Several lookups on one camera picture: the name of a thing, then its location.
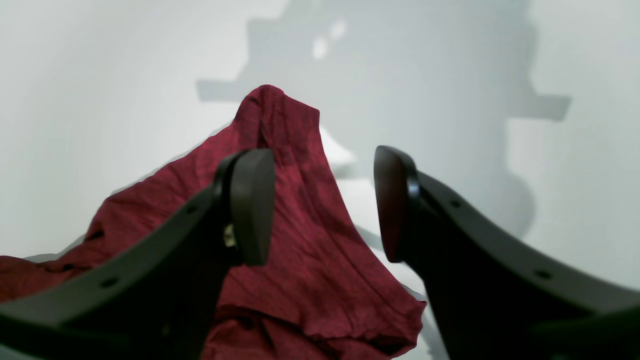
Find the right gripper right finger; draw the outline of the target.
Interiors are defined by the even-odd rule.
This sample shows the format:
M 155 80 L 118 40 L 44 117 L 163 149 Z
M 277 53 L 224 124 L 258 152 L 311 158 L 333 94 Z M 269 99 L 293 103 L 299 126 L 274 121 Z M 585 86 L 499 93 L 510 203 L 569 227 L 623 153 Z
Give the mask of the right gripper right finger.
M 639 358 L 638 291 L 516 239 L 393 146 L 374 186 L 387 260 L 422 280 L 451 360 Z

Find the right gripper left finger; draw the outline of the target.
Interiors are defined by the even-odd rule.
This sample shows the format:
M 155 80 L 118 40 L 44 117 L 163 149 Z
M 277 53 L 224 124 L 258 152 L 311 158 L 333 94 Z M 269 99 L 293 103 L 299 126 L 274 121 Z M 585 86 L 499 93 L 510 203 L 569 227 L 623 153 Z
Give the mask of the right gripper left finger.
M 99 267 L 1 305 L 1 344 L 37 360 L 198 360 L 232 267 L 270 252 L 275 159 L 224 158 L 165 223 Z

